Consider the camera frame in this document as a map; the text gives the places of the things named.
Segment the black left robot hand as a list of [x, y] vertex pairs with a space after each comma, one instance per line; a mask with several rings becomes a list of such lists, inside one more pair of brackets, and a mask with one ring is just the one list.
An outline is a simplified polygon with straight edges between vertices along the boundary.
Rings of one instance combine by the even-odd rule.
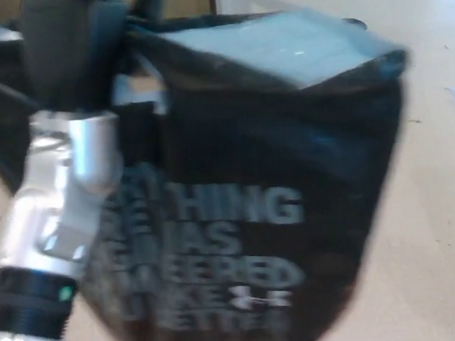
[[93, 113], [111, 105], [129, 19], [156, 20], [163, 0], [21, 0], [25, 70], [37, 102], [55, 112]]

